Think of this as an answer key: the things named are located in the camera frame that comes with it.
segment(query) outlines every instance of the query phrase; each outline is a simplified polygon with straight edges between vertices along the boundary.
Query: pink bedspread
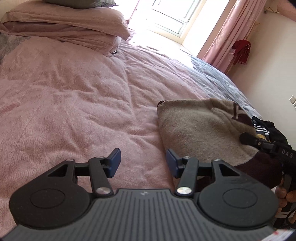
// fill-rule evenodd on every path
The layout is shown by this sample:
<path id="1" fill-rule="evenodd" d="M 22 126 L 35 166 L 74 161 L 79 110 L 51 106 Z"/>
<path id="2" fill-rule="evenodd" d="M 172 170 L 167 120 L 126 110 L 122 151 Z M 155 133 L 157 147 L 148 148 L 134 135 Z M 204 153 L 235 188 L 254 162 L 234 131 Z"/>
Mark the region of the pink bedspread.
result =
<path id="1" fill-rule="evenodd" d="M 0 59 L 0 237 L 15 225 L 11 194 L 68 158 L 86 162 L 120 148 L 114 189 L 173 188 L 156 106 L 207 97 L 187 72 L 178 61 L 125 42 L 106 57 L 31 37 Z M 86 179 L 79 181 L 90 190 Z"/>

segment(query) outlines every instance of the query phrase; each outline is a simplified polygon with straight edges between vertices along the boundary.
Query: curtain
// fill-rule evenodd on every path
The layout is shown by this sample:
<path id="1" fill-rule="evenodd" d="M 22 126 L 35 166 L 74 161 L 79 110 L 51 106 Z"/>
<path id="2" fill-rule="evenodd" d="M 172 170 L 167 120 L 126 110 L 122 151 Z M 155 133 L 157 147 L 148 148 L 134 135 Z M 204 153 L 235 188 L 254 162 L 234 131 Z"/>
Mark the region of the curtain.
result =
<path id="1" fill-rule="evenodd" d="M 237 40 L 247 38 L 266 1 L 236 0 L 220 32 L 202 60 L 224 73 L 234 57 L 233 44 Z"/>

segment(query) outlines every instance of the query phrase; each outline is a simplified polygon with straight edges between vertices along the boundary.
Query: red cloth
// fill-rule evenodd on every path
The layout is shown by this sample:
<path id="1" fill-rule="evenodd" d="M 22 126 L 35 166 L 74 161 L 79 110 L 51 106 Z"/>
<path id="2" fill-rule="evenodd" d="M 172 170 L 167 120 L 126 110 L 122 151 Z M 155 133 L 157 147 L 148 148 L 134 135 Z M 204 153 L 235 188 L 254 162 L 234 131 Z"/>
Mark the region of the red cloth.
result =
<path id="1" fill-rule="evenodd" d="M 234 53 L 234 56 L 236 57 L 233 65 L 236 65 L 237 62 L 239 62 L 240 64 L 246 64 L 251 50 L 251 43 L 244 39 L 239 40 L 234 43 L 232 49 L 236 49 Z"/>

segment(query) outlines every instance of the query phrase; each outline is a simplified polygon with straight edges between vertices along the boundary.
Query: electrical outlet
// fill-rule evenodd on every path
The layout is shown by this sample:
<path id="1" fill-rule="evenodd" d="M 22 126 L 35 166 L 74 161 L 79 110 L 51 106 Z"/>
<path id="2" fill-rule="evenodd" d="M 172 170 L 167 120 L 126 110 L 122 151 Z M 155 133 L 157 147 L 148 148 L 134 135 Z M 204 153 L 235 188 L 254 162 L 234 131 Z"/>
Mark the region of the electrical outlet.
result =
<path id="1" fill-rule="evenodd" d="M 294 104 L 296 102 L 296 98 L 292 95 L 292 97 L 290 98 L 290 101 L 292 104 Z"/>

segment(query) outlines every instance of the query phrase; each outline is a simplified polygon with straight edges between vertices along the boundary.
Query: gray ribbed panel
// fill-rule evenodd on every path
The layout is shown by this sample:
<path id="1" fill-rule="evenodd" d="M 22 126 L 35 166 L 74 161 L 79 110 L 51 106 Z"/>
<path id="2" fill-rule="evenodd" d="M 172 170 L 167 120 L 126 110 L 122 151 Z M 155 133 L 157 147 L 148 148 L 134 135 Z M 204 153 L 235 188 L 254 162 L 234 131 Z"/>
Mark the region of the gray ribbed panel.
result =
<path id="1" fill-rule="evenodd" d="M 120 189 L 98 199 L 77 222 L 54 230 L 16 227 L 4 241 L 254 241 L 273 232 L 264 227 L 234 231 L 205 219 L 190 199 L 170 190 Z"/>

